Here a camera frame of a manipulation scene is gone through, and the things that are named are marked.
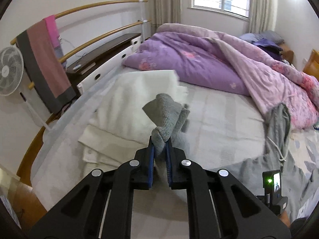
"brown and gray towel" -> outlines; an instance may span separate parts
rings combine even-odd
[[[45,20],[17,36],[27,74],[48,110],[58,113],[75,91],[52,47]]]

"silver screw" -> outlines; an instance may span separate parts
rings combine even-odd
[[[183,160],[183,161],[181,161],[181,164],[184,166],[190,166],[192,164],[192,162],[190,160]]]
[[[102,174],[102,172],[99,169],[95,169],[95,170],[92,171],[92,176],[94,176],[94,177],[98,177],[101,174]]]
[[[138,166],[138,165],[139,165],[139,161],[138,160],[130,161],[130,166]]]
[[[223,177],[226,177],[229,174],[229,172],[227,170],[224,170],[224,169],[220,170],[218,173],[220,174],[220,176],[223,176]]]

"fan grille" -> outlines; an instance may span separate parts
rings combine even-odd
[[[0,95],[7,96],[19,86],[23,74],[23,57],[17,47],[0,51]]]

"electric fan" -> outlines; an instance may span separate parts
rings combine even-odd
[[[19,86],[23,75],[23,57],[20,50],[15,46],[6,47],[0,51],[0,96],[12,94]],[[42,125],[50,130],[44,120],[28,103],[27,99],[20,92],[20,95],[28,108],[39,118]]]

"fan hub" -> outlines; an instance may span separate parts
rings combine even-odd
[[[9,66],[4,66],[2,68],[1,74],[5,78],[9,75],[9,72],[10,72]]]

